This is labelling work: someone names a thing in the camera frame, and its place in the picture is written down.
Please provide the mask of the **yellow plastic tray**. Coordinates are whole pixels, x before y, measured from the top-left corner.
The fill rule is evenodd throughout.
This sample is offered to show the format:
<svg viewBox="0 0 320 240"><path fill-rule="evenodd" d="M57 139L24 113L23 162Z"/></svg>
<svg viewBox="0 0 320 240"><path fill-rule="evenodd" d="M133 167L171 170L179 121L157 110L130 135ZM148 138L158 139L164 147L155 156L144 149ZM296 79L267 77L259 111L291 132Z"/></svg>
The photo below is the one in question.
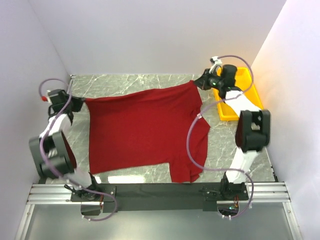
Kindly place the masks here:
<svg viewBox="0 0 320 240"><path fill-rule="evenodd" d="M235 86L244 91L251 83L252 78L249 69L246 67L238 67L235 75ZM260 109L264 108L254 84L244 95L256 107ZM221 121L237 121L239 119L238 113L224 102L218 103L217 109Z"/></svg>

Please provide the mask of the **red t shirt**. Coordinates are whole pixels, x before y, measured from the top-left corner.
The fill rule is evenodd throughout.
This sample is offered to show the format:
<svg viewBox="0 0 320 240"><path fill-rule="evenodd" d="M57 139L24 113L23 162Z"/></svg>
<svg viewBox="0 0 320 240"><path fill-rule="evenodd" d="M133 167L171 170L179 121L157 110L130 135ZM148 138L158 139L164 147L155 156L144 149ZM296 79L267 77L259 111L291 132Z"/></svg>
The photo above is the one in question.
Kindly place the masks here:
<svg viewBox="0 0 320 240"><path fill-rule="evenodd" d="M92 174L167 163L174 183L194 182L208 153L210 125L193 81L124 96L87 98Z"/></svg>

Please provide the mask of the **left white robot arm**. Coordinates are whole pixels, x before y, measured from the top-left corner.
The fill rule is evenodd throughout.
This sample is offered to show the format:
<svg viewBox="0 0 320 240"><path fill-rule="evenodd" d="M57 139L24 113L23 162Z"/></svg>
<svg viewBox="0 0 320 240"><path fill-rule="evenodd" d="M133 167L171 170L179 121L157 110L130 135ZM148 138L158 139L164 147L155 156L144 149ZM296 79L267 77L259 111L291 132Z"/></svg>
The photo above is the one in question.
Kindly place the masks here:
<svg viewBox="0 0 320 240"><path fill-rule="evenodd" d="M38 175L43 179L65 179L71 191L88 201L100 195L99 184L90 172L77 169L77 161L65 132L72 126L74 112L79 112L84 99L72 97L63 89L51 90L42 99L50 103L45 130L29 140L29 149Z"/></svg>

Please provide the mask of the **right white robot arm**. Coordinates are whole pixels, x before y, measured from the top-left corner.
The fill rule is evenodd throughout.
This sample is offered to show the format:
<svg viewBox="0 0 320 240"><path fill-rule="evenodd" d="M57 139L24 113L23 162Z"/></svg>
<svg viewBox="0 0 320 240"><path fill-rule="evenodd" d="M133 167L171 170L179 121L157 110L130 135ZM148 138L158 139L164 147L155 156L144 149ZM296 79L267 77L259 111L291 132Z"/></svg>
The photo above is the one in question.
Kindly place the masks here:
<svg viewBox="0 0 320 240"><path fill-rule="evenodd" d="M231 107L238 116L237 149L230 167L224 170L218 191L224 200L243 194L252 163L270 142L271 113L252 103L245 91L236 86L237 71L234 65L215 63L194 82L202 90L217 90L220 102Z"/></svg>

